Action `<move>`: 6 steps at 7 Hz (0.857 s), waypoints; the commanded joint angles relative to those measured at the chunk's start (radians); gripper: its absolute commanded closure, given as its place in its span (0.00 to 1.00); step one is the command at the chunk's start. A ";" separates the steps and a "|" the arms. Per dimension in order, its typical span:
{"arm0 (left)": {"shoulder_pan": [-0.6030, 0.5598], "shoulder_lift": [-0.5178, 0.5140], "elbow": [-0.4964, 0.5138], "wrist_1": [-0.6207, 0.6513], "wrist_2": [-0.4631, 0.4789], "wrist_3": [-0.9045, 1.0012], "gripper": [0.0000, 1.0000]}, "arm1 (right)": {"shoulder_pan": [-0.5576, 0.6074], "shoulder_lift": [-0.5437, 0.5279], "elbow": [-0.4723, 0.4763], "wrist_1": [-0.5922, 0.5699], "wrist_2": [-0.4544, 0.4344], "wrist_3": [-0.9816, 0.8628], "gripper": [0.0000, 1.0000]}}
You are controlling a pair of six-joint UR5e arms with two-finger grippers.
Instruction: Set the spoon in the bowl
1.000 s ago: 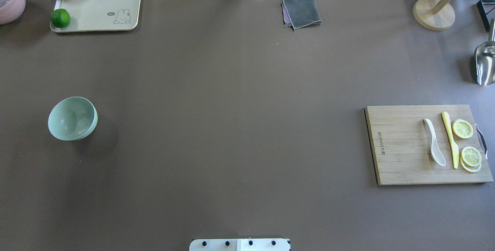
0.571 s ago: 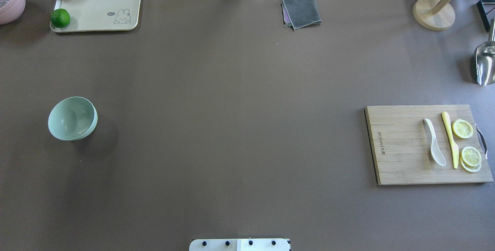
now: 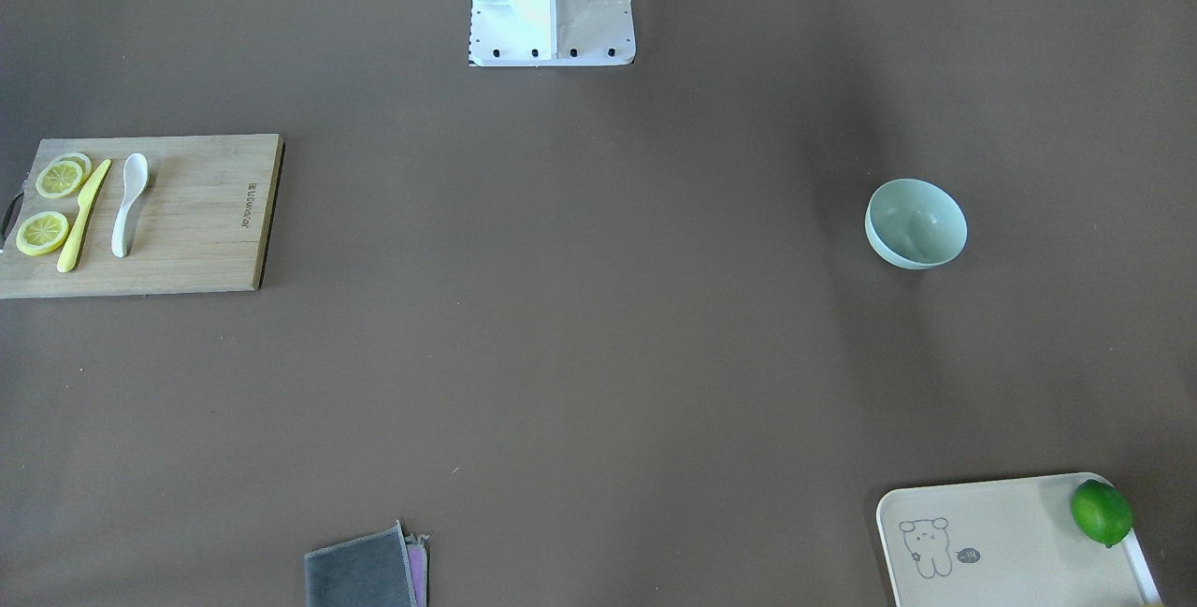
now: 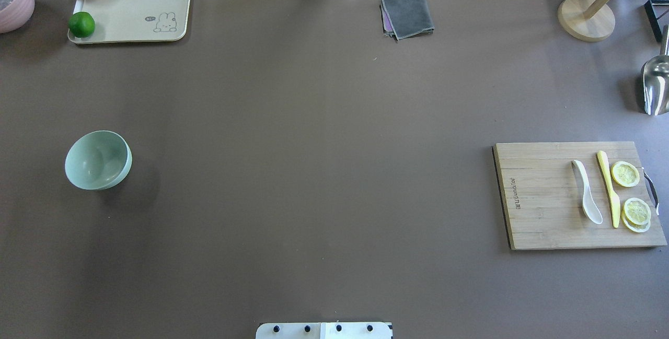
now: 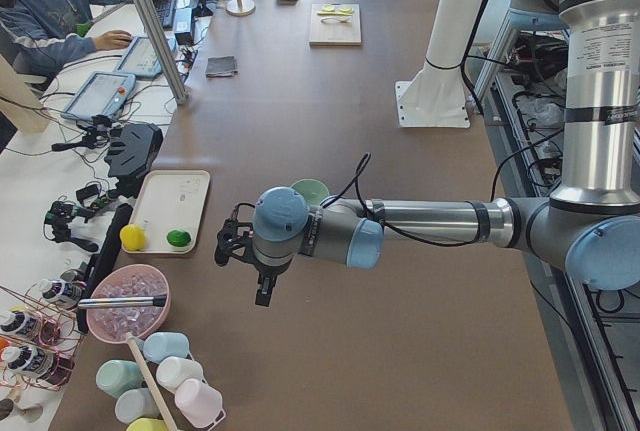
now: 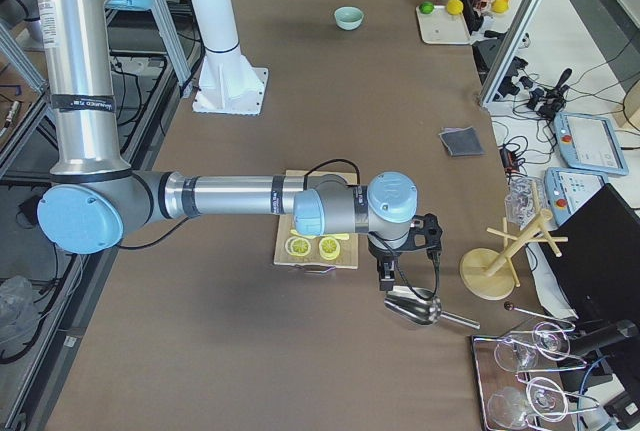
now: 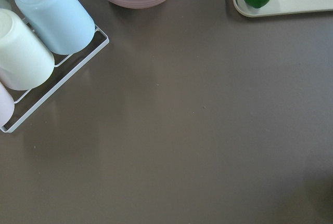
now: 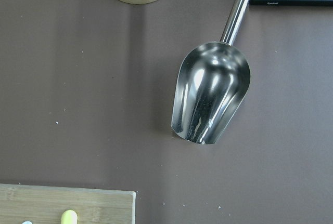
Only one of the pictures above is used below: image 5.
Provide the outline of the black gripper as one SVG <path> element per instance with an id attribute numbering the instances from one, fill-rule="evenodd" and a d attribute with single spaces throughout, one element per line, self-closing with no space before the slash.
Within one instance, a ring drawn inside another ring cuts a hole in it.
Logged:
<path id="1" fill-rule="evenodd" d="M 269 307 L 277 276 L 288 269 L 293 259 L 293 250 L 287 243 L 254 243 L 252 251 L 259 271 L 255 304 Z"/>

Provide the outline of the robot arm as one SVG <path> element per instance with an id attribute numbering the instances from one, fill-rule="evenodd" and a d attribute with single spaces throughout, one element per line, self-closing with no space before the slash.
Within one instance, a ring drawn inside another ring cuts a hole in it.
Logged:
<path id="1" fill-rule="evenodd" d="M 512 0 L 517 23 L 570 31 L 559 186 L 544 198 L 355 201 L 318 206 L 289 187 L 258 199 L 245 255 L 268 305 L 295 255 L 373 267 L 386 230 L 427 244 L 491 242 L 529 252 L 600 290 L 639 280 L 639 197 L 632 190 L 639 118 L 639 0 Z"/>

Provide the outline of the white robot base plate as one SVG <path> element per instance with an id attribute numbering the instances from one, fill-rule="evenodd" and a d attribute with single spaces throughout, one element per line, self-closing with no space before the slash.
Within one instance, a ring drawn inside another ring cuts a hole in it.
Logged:
<path id="1" fill-rule="evenodd" d="M 460 83 L 452 88 L 426 82 L 396 81 L 398 123 L 405 128 L 469 128 L 465 94 Z"/>

